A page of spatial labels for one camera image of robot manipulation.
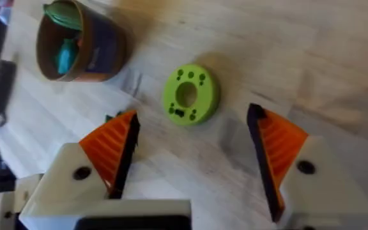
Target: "center hole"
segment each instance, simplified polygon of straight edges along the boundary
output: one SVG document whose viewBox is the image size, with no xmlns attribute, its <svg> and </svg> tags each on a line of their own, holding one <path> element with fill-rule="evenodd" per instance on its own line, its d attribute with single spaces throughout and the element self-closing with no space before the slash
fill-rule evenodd
<svg viewBox="0 0 368 230">
<path fill-rule="evenodd" d="M 176 92 L 176 99 L 182 107 L 190 107 L 197 99 L 196 86 L 191 82 L 180 84 Z"/>
</svg>

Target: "light wood grain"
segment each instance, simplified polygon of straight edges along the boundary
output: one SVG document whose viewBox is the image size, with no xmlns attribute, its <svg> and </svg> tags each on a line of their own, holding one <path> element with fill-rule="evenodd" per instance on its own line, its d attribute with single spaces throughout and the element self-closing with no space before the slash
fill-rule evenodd
<svg viewBox="0 0 368 230">
<path fill-rule="evenodd" d="M 273 229 L 245 123 L 254 102 L 324 135 L 368 196 L 368 1 L 82 1 L 134 44 L 101 83 L 43 78 L 44 2 L 15 1 L 3 52 L 19 68 L 0 149 L 18 176 L 44 172 L 63 143 L 134 108 L 142 129 L 126 198 L 191 198 L 194 229 Z M 193 62 L 219 79 L 222 98 L 211 120 L 183 128 L 160 99 L 168 75 Z"/>
</svg>

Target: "lime green disk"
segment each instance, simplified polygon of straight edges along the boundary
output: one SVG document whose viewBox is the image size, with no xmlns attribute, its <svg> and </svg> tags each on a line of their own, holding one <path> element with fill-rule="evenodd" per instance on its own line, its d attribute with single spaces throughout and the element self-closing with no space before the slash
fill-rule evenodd
<svg viewBox="0 0 368 230">
<path fill-rule="evenodd" d="M 191 105 L 183 103 L 187 86 L 195 86 L 197 92 Z M 219 102 L 219 85 L 203 67 L 184 65 L 167 79 L 163 100 L 164 110 L 174 123 L 196 125 L 214 114 Z"/>
</svg>

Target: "brown cup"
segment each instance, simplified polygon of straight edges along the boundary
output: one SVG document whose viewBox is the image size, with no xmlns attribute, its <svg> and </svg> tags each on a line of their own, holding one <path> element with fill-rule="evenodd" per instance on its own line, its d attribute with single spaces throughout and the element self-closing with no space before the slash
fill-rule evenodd
<svg viewBox="0 0 368 230">
<path fill-rule="evenodd" d="M 75 0 L 58 0 L 74 5 L 82 19 L 82 31 L 54 23 L 44 15 L 36 41 L 36 58 L 40 70 L 52 81 L 104 81 L 116 75 L 126 56 L 126 36 L 112 20 Z M 55 64 L 65 38 L 81 36 L 79 53 L 71 69 L 59 74 Z"/>
</svg>

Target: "small green object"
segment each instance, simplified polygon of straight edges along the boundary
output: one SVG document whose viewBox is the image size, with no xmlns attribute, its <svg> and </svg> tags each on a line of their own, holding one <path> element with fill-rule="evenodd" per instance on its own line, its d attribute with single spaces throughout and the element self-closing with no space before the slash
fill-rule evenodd
<svg viewBox="0 0 368 230">
<path fill-rule="evenodd" d="M 67 73 L 75 62 L 78 48 L 75 40 L 65 39 L 59 54 L 56 56 L 57 72 L 59 74 Z"/>
<path fill-rule="evenodd" d="M 76 6 L 69 3 L 53 2 L 43 6 L 45 14 L 60 26 L 82 30 L 82 22 Z"/>
<path fill-rule="evenodd" d="M 167 79 L 163 100 L 164 110 L 174 123 L 196 125 L 215 112 L 219 85 L 203 67 L 184 65 Z"/>
</svg>

